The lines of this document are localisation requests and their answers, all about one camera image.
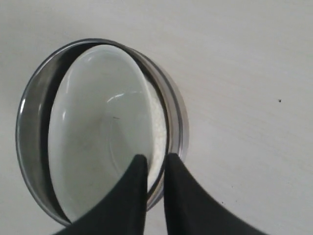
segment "metal rim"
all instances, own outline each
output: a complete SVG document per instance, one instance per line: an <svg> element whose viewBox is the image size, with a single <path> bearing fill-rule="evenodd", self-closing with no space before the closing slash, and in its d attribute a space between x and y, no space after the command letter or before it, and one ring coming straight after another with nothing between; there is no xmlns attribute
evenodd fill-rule
<svg viewBox="0 0 313 235"><path fill-rule="evenodd" d="M168 153L170 152L178 153L178 155L184 160L186 157L186 150L188 148L189 124L188 124L186 108L182 100L181 94L177 86L174 84L173 80L171 79L171 77L160 66L156 65L155 62L153 62L151 59L149 59L148 57L146 57L145 55L141 54L140 52L134 49L126 47L117 42L114 42L111 40L105 40L105 39L82 39L76 42L72 42L58 49L57 51L52 53L49 57L47 57L47 59L45 59L44 62L42 62L41 65L36 69L36 71L32 75L31 79L29 80L23 92L21 102L19 105L17 121L16 121L16 151L18 155L18 161L19 161L19 165L21 168L22 176L24 178L25 184L28 190L30 191L31 195L33 196L37 204L50 217L52 217L57 222L63 225L69 225L70 224L69 220L66 220L66 216L64 214L63 216L60 216L59 213L57 213L56 211L52 211L51 207L47 206L44 203L43 199L37 194L36 190L34 189L30 181L29 174L26 169L27 167L25 167L25 162L23 159L25 158L25 154L28 154L29 152L25 150L25 147L24 147L25 144L22 145L21 143L22 141L30 142L33 140L25 139L25 135L21 134L21 131L23 131L23 127L25 126L25 122L23 122L23 119L25 118L25 113L24 113L23 108L26 105L26 102L28 101L28 98L30 96L31 88L33 86L33 81L36 78L38 78L42 70L44 70L44 68L49 63L51 63L51 61L55 57L77 46L89 45L90 47L93 47L99 44L113 45L129 53L129 55L131 55L137 61L137 63L141 66L141 68L143 68L146 71L149 78L158 87L161 97L163 98L165 108L166 108L167 125L168 125ZM149 199L147 202L148 210L152 208L163 196L163 180L164 180L164 168L163 167L155 182L155 185L151 188L149 192Z"/></svg>

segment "white powder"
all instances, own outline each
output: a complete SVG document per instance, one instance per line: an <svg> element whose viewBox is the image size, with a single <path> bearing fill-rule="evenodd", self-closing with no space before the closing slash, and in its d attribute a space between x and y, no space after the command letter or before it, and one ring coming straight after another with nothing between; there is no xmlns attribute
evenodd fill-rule
<svg viewBox="0 0 313 235"><path fill-rule="evenodd" d="M152 114L152 130L154 137L154 151L152 162L149 162L148 191L157 180L160 173L167 143L167 129L163 106L153 85L148 81L149 100Z"/></svg>

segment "white bowl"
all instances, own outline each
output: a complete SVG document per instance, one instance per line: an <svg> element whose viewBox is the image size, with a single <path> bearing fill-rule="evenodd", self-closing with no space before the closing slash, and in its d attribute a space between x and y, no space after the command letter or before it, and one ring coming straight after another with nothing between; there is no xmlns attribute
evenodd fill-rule
<svg viewBox="0 0 313 235"><path fill-rule="evenodd" d="M112 189L135 154L156 163L151 188L163 162L153 159L151 97L136 62L114 46L92 47L67 71L51 112L48 155L53 188L70 221Z"/></svg>

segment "metal bowl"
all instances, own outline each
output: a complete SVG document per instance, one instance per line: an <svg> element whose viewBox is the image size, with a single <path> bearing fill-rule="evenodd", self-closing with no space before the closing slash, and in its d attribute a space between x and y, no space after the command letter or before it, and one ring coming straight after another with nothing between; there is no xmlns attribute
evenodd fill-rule
<svg viewBox="0 0 313 235"><path fill-rule="evenodd" d="M107 44L126 51L158 92L167 124L167 152L185 159L189 140L186 108L171 77L142 53L105 39L83 39L52 53L37 68L22 95L16 122L16 150L25 183L39 206L63 225L70 221L55 196L48 164L48 130L51 108L59 85L71 64L91 47ZM163 196L164 168L148 192L147 210Z"/></svg>

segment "white table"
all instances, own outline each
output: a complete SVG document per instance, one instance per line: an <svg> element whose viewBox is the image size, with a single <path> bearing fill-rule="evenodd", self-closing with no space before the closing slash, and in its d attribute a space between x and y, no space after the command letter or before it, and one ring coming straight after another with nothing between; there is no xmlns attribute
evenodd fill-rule
<svg viewBox="0 0 313 235"><path fill-rule="evenodd" d="M90 37L173 76L190 119L186 165L216 200L272 235L313 234L312 25L311 0L2 0L0 234L62 227L24 185L15 119L34 69ZM147 216L147 235L166 234L162 202Z"/></svg>

